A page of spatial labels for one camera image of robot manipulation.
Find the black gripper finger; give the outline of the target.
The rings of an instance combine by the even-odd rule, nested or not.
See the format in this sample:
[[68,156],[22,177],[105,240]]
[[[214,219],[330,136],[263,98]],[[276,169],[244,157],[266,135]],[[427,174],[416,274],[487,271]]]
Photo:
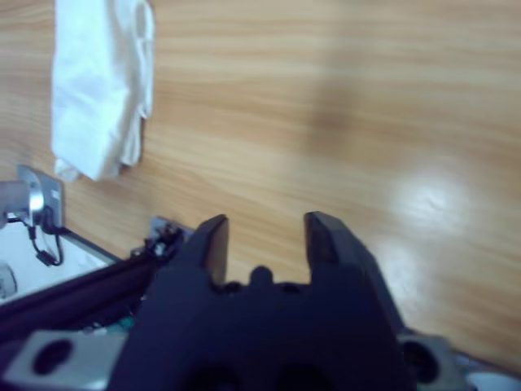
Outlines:
[[354,267],[369,276],[377,272],[373,254],[337,217],[318,211],[306,213],[304,236],[312,275],[320,266]]
[[219,214],[201,223],[178,254],[178,263],[208,272],[214,284],[225,282],[229,219]]

